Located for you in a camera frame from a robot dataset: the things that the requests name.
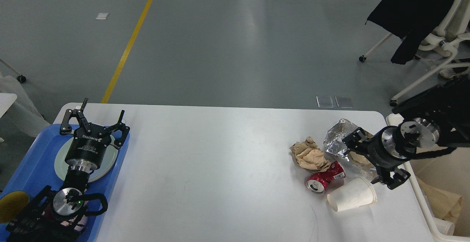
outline chair leg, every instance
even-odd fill
[[[400,98],[403,94],[407,93],[408,91],[410,91],[412,88],[415,88],[416,86],[418,86],[418,84],[420,84],[421,82],[423,82],[426,78],[429,78],[429,76],[433,75],[434,73],[436,73],[437,71],[443,69],[443,68],[451,68],[451,64],[450,61],[452,61],[452,59],[455,58],[455,55],[457,55],[457,49],[450,46],[448,47],[448,50],[451,52],[451,55],[446,59],[444,60],[439,66],[437,66],[436,68],[434,68],[433,70],[429,71],[428,73],[426,73],[425,75],[423,75],[421,78],[418,78],[415,82],[413,82],[412,84],[410,84],[408,87],[406,87],[404,90],[400,91],[398,94],[396,94],[395,96],[393,96],[390,100],[390,106],[396,106],[397,105],[397,99]]]
[[[17,76],[17,80],[20,82],[20,83],[25,83],[26,82],[26,77],[23,76],[23,74],[21,74],[17,69],[15,69],[12,65],[10,65],[9,63],[7,63],[5,60],[1,59],[0,58],[0,62],[5,64],[5,66],[7,66],[9,69],[13,70],[13,72],[15,72],[16,74],[18,74]]]
[[[377,48],[379,48],[383,43],[385,43],[390,36],[392,36],[392,33],[388,33],[382,40],[379,41],[371,50],[367,51],[365,55],[362,55],[359,57],[359,61],[364,62],[366,61],[367,57],[370,56]]]

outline white plate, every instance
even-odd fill
[[[55,173],[61,180],[65,180],[65,176],[67,175],[67,170],[69,170],[69,165],[65,163],[64,159],[69,151],[70,145],[72,145],[73,138],[70,138],[65,144],[60,148],[57,156],[55,156],[54,161],[54,169]],[[111,142],[114,142],[114,137],[111,136]],[[118,154],[118,150],[111,145],[108,145],[106,148],[106,152],[104,153],[103,161],[101,162],[101,167],[93,172],[90,175],[90,179],[88,182],[94,182],[95,180],[100,179],[109,170],[114,166],[114,162],[116,161]]]

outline crumpled aluminum foil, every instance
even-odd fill
[[[323,142],[325,152],[333,155],[335,160],[338,160],[340,164],[349,170],[356,177],[365,177],[368,180],[373,180],[377,176],[376,168],[369,161],[362,156],[357,156],[356,153],[346,153],[348,151],[347,146],[343,143],[343,138],[354,132],[358,128],[357,125],[351,123],[346,119],[341,119],[328,130],[325,140]],[[352,156],[356,156],[357,159],[361,159],[361,162],[355,160]]]

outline robotic arm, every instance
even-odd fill
[[[470,79],[453,79],[404,101],[393,108],[404,121],[387,126],[367,138],[362,128],[343,138],[348,151],[366,157],[377,170],[372,183],[386,184],[390,190],[403,184],[410,173],[398,168],[408,160],[435,158],[457,147],[470,147]],[[433,145],[442,150],[416,153]]]
[[[64,160],[69,169],[62,186],[58,191],[45,186],[8,224],[6,229],[10,236],[7,241],[73,242],[86,230],[82,219],[101,215],[108,209],[103,194],[85,194],[89,189],[88,180],[90,174],[100,168],[106,148],[109,145],[121,148],[130,128],[123,123],[124,110],[115,125],[104,127],[89,123],[83,114],[87,101],[86,98],[80,108],[67,109],[60,126],[61,135],[73,135]],[[69,124],[71,118],[76,118],[79,123],[76,130]],[[118,130],[122,132],[121,137],[112,142],[111,134]],[[87,202],[91,200],[99,200],[101,209],[89,211]]]

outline blue tray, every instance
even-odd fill
[[[78,128],[77,125],[72,125],[72,127],[74,129]],[[52,186],[52,190],[59,190],[63,181],[57,176],[54,170],[55,155],[59,152],[62,145],[72,138],[72,135],[61,136],[59,134],[59,128],[59,124],[53,124],[40,132],[13,174],[13,177],[11,177],[5,190],[3,190],[0,198],[10,192],[18,190],[25,191],[30,197],[34,197],[46,185]],[[117,131],[114,135],[116,138],[119,138],[121,132]],[[128,135],[127,140],[119,150],[114,167],[101,179],[90,183],[90,188],[87,190],[88,194],[99,192],[106,196],[108,202],[110,201],[114,184],[116,183],[119,170],[121,169],[124,156],[126,155],[129,138],[130,135]],[[98,211],[100,202],[90,201],[88,207],[91,211]],[[98,235],[104,214],[88,218],[87,230],[78,238],[77,242],[94,241],[96,235]],[[0,242],[6,241],[7,237],[10,235],[10,232],[5,230],[5,227],[6,224],[0,224]]]

